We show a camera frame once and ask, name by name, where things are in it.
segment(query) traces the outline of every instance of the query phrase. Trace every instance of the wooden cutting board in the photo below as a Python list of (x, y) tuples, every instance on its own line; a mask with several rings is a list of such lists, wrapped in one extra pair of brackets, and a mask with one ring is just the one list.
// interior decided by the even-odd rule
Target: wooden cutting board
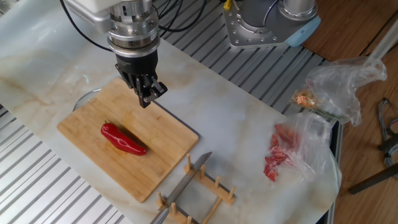
[[(100, 132), (105, 121), (146, 145), (147, 154), (135, 156), (116, 149)], [(155, 103), (141, 108), (137, 95), (120, 78), (57, 128), (138, 202), (145, 202), (198, 142), (191, 129)]]

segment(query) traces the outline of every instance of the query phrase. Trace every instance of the wooden peg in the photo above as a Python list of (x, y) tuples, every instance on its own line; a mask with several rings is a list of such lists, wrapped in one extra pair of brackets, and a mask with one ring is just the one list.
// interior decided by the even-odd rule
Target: wooden peg
[(222, 198), (218, 197), (216, 203), (213, 205), (213, 208), (211, 208), (210, 213), (206, 216), (206, 218), (201, 224), (207, 224), (209, 222), (211, 216), (214, 214), (214, 212), (216, 211), (217, 207), (220, 205), (222, 200), (223, 200)]
[(206, 172), (206, 166), (203, 164), (203, 165), (200, 167), (200, 178), (201, 178), (201, 179), (205, 177), (205, 172)]
[(165, 200), (162, 197), (162, 194), (160, 192), (157, 192), (157, 201), (158, 201), (158, 204), (160, 204), (160, 205), (162, 205), (165, 202)]
[(184, 167), (185, 173), (187, 173), (191, 169), (191, 155), (187, 153), (187, 164)]
[(221, 177), (220, 177), (220, 176), (217, 176), (216, 182), (214, 183), (214, 186), (215, 186), (216, 188), (218, 188), (218, 185), (220, 184), (220, 180), (221, 180)]
[(172, 213), (173, 215), (177, 215), (177, 207), (175, 206), (175, 202), (172, 203)]
[(231, 200), (232, 197), (234, 196), (235, 190), (236, 190), (236, 187), (233, 186), (232, 189), (231, 189), (231, 191), (229, 192), (229, 195), (228, 195), (228, 199), (229, 199), (229, 200)]

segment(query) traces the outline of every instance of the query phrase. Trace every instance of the food package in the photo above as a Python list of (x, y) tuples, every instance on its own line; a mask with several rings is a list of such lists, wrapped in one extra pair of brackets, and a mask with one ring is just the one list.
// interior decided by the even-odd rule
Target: food package
[(330, 158), (333, 157), (329, 148), (332, 127), (321, 116), (299, 113), (274, 127), (264, 168), (270, 180), (275, 182), (281, 164), (298, 169), (307, 181), (313, 181), (330, 166)]
[(312, 69), (305, 80), (305, 88), (295, 92), (292, 102), (358, 126), (362, 122), (361, 107), (355, 91), (368, 83), (386, 79), (386, 67), (379, 59), (338, 60)]

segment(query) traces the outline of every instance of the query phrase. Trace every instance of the marble surface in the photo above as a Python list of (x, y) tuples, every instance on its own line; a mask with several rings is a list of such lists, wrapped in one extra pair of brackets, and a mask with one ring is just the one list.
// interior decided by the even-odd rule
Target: marble surface
[[(82, 21), (78, 25), (106, 45), (105, 35), (94, 34)], [(118, 76), (114, 54), (80, 37), (57, 1), (20, 2), (0, 20), (0, 34), (0, 104), (130, 221), (149, 223), (157, 213), (156, 194), (145, 203), (136, 202), (56, 129), (81, 96)], [(315, 223), (340, 187), (333, 158), (328, 173), (311, 184), (288, 168), (281, 168), (277, 182), (271, 182), (262, 172), (264, 156), (273, 124), (284, 116), (166, 41), (158, 51), (159, 80), (169, 88), (158, 104), (200, 135), (192, 161), (212, 151), (206, 171), (222, 176), (227, 188), (237, 187), (235, 204), (221, 203), (210, 223)], [(184, 165), (181, 162), (159, 186), (161, 192), (172, 191)], [(192, 182), (177, 204), (201, 222), (215, 200)]]

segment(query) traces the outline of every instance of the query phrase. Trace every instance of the kitchen knife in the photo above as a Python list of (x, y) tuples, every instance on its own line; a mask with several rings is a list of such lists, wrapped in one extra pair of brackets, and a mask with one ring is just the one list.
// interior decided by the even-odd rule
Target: kitchen knife
[(199, 157), (199, 159), (194, 163), (193, 167), (189, 170), (188, 173), (182, 178), (182, 180), (175, 186), (174, 190), (167, 197), (166, 203), (159, 209), (159, 213), (155, 216), (155, 218), (151, 221), (150, 224), (161, 224), (166, 219), (169, 214), (170, 205), (176, 201), (178, 196), (184, 191), (185, 187), (189, 184), (189, 182), (193, 179), (195, 174), (199, 171), (199, 168), (202, 164), (206, 162), (206, 160), (211, 155), (211, 152), (203, 154)]

